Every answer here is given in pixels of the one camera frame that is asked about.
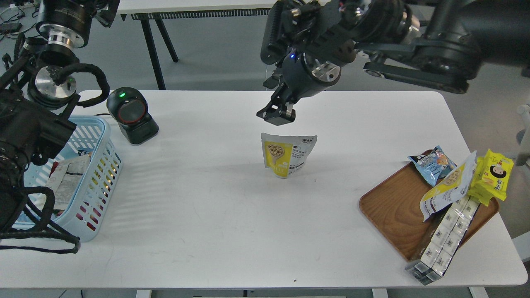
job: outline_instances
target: background table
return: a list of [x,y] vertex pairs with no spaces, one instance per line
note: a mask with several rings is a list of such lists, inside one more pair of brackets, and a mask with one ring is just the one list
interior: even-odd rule
[[[358,202],[408,155],[435,145],[456,162],[469,154],[439,93],[322,92],[280,127],[255,116],[272,92],[143,94],[160,126],[145,144],[128,144],[107,116],[123,169],[99,234],[75,255],[2,251],[0,287],[423,287]],[[318,141],[303,169],[279,179],[263,166],[262,132]],[[430,286],[526,279],[496,215]]]
[[121,0],[118,7],[118,14],[121,14],[123,20],[125,20],[127,14],[131,14],[133,20],[140,20],[142,23],[142,30],[151,64],[153,65],[158,89],[166,90],[149,20],[155,20],[167,50],[173,62],[176,63],[179,61],[179,58],[165,28],[163,19],[267,15],[269,9],[275,2],[274,0],[207,0],[200,2],[189,0]]

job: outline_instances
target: blue snack bag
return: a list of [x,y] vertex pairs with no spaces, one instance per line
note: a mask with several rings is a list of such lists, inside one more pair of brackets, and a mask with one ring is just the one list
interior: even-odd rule
[[429,154],[408,156],[408,159],[431,186],[435,186],[438,179],[444,178],[456,168],[456,164],[445,155],[440,146],[436,146]]

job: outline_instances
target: snack bag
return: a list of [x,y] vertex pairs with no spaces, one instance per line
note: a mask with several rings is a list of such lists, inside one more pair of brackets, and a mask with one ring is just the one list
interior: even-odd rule
[[423,221],[431,214],[465,197],[475,171],[476,151],[471,153],[464,163],[454,169],[437,186],[425,193],[420,201]]
[[431,186],[435,186],[438,179],[446,177],[456,168],[456,164],[444,154],[440,146],[436,146],[429,154],[408,156],[408,158]]
[[301,169],[315,146],[316,136],[275,136],[262,133],[261,148],[265,168],[280,178]]
[[486,206],[492,197],[504,201],[513,167],[514,162],[511,159],[488,150],[484,157],[478,158],[469,195]]

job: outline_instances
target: wooden tray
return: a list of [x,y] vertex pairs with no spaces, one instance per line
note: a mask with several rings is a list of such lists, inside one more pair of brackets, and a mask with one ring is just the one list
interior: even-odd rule
[[[414,164],[409,163],[364,194],[359,201],[362,213],[407,261],[412,261],[432,221],[431,217],[423,222],[420,210],[420,200],[431,188]],[[460,245],[464,245],[498,211],[496,199],[492,199],[488,207],[480,205]]]

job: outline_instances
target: barcode scanner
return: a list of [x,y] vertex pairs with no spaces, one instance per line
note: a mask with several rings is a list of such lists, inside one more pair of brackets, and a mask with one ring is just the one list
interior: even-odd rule
[[114,90],[107,98],[107,108],[131,144],[141,144],[158,133],[158,125],[147,112],[147,101],[134,88]]

